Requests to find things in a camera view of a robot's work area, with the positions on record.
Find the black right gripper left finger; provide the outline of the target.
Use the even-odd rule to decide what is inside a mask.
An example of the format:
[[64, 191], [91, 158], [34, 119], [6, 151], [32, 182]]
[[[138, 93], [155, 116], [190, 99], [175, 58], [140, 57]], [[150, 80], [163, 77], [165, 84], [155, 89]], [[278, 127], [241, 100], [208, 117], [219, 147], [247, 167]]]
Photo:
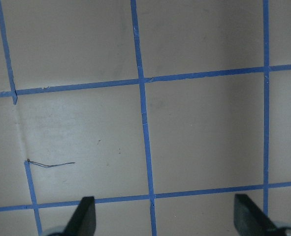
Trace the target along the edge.
[[97, 227], [95, 198], [83, 197], [62, 231], [63, 236], [93, 236]]

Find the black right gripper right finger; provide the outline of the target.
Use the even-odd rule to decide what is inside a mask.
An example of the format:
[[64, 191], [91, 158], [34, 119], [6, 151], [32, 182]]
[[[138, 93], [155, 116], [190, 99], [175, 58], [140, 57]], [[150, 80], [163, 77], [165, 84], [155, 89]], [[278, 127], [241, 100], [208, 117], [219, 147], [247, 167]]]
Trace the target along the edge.
[[276, 232], [275, 224], [247, 194], [235, 194], [233, 222], [240, 236], [271, 236]]

